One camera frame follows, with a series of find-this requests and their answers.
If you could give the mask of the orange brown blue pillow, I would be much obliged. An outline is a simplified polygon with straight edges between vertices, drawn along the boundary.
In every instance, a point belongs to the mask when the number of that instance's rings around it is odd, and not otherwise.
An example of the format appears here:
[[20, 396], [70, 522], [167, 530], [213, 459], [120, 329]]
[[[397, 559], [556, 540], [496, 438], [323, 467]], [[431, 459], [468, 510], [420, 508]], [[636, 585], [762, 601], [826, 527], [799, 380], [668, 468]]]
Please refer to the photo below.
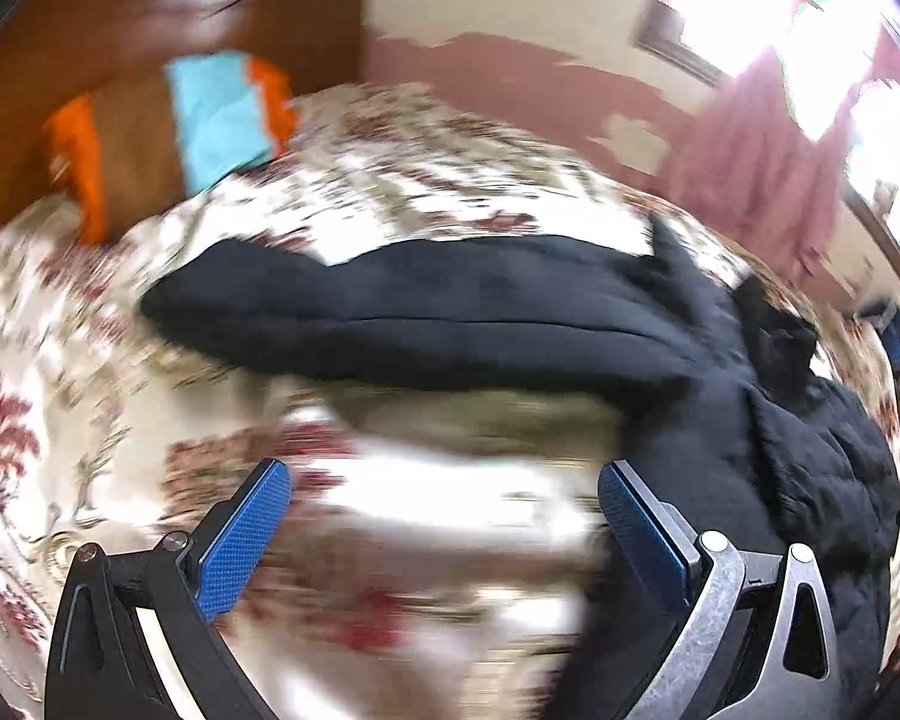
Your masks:
[[80, 208], [80, 242], [108, 244], [233, 171], [287, 153], [290, 76], [224, 50], [82, 93], [46, 121], [52, 186]]

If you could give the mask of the floral bed cover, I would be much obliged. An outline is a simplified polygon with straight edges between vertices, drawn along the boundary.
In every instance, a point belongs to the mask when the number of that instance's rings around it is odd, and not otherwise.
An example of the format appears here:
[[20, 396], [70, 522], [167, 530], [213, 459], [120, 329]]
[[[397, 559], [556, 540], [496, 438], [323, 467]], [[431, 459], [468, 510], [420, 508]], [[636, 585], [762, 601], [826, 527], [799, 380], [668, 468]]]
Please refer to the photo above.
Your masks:
[[283, 718], [595, 718], [671, 624], [614, 554], [622, 458], [697, 530], [809, 544], [839, 713], [900, 631], [878, 335], [567, 149], [411, 86], [115, 242], [0, 229], [0, 702], [45, 712], [82, 544], [150, 548], [258, 461], [294, 494], [215, 625]]

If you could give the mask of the pink window curtain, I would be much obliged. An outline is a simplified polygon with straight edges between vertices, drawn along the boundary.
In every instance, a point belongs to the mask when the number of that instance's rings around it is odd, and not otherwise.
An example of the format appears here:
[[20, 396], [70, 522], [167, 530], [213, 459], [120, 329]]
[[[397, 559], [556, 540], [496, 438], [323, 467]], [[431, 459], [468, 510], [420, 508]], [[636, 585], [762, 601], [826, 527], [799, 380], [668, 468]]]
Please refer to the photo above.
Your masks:
[[854, 110], [877, 91], [900, 98], [900, 47], [875, 0], [662, 2], [724, 79], [658, 192], [805, 286], [824, 268], [848, 156], [893, 132]]

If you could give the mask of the brown wooden headboard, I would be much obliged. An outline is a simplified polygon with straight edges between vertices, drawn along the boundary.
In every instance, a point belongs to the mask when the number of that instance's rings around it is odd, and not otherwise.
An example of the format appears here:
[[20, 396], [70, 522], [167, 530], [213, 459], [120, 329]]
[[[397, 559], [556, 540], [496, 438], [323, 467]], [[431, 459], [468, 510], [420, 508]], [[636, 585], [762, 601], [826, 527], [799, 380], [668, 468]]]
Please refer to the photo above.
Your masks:
[[0, 26], [0, 226], [48, 190], [43, 124], [177, 55], [237, 49], [297, 94], [361, 78], [364, 0], [22, 0]]

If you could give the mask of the blue chair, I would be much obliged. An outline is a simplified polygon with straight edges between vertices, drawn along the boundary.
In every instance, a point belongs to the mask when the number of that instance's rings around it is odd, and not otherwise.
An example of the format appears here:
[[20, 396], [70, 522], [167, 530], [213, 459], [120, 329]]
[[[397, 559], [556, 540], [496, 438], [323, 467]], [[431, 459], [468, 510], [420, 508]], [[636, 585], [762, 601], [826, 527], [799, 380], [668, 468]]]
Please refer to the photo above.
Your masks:
[[900, 305], [892, 299], [878, 299], [857, 312], [875, 328], [893, 371], [900, 371]]

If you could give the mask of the brown framed window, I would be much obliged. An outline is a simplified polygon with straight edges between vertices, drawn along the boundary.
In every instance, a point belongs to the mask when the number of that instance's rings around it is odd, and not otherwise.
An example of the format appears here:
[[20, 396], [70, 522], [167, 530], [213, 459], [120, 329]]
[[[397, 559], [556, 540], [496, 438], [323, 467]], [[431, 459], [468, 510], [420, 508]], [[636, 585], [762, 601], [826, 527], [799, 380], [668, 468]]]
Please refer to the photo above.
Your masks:
[[652, 0], [637, 42], [713, 89], [656, 192], [827, 302], [900, 296], [893, 0]]

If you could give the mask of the black padded winter coat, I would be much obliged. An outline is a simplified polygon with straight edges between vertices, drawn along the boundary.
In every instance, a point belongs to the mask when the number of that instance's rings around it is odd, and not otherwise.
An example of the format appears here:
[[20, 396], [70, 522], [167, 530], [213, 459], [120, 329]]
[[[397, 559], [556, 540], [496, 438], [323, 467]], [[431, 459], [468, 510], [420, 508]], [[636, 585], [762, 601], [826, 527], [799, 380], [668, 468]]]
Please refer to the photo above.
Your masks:
[[349, 262], [227, 239], [151, 286], [162, 337], [263, 374], [603, 398], [621, 450], [699, 530], [820, 564], [842, 717], [877, 685], [900, 486], [818, 335], [758, 280], [717, 286], [662, 220], [636, 257], [560, 236], [404, 241]]

